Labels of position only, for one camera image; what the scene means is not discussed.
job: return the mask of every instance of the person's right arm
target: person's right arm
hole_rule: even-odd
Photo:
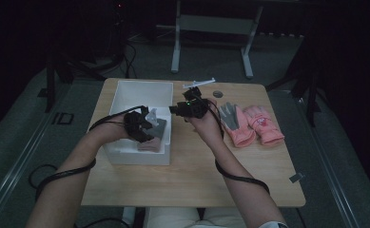
[[[194,125],[221,168],[233,176],[253,178],[224,143],[214,117],[207,112],[201,119],[187,119]],[[247,227],[259,227],[268,221],[285,224],[282,213],[270,195],[258,184],[224,178]]]

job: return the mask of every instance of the white pants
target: white pants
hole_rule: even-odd
[[[206,208],[200,219],[196,208],[147,207],[144,228],[233,227],[245,228],[236,207]]]

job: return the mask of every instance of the open box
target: open box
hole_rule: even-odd
[[[162,82],[119,81],[109,114],[115,114],[134,106],[156,108],[158,119],[166,120],[164,136],[158,152],[139,151],[138,142],[123,139],[104,145],[107,157],[113,164],[170,164],[170,134],[173,84]]]

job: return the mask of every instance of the person's left arm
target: person's left arm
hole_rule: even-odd
[[[123,116],[112,121],[123,122]],[[104,123],[89,131],[79,141],[57,173],[89,165],[105,143],[128,138],[125,129]],[[78,216],[89,171],[50,182],[42,191],[26,227],[73,227]]]

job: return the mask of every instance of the light wood surface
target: light wood surface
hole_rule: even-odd
[[[119,79],[107,79],[95,107],[91,123],[108,115]],[[173,104],[182,102],[186,89],[184,81],[172,81]],[[240,107],[262,105],[277,119],[262,85],[214,83],[200,86],[203,98],[213,98],[213,91],[224,96],[216,99],[218,105],[226,102]],[[225,134],[226,144],[256,178],[270,188],[271,196],[281,207],[300,207],[305,198],[298,182],[289,178],[295,175],[294,165],[285,143],[267,147],[254,142],[247,148],[236,148]],[[110,206],[234,206],[223,177],[214,165],[209,148],[182,117],[172,116],[171,162],[159,165],[112,165],[101,148],[97,164],[92,168],[83,205]]]

